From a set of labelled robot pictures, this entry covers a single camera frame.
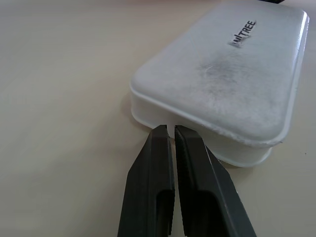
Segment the white table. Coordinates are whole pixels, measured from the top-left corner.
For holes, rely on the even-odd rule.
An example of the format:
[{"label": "white table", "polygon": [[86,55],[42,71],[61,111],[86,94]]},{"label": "white table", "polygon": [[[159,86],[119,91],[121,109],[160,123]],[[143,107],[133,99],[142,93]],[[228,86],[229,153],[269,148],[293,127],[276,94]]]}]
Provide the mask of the white table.
[{"label": "white table", "polygon": [[[218,1],[0,1],[0,236],[115,237],[149,129],[138,67]],[[316,236],[316,2],[291,130],[264,164],[226,166],[259,237]],[[173,237],[183,237],[176,199]]]}]

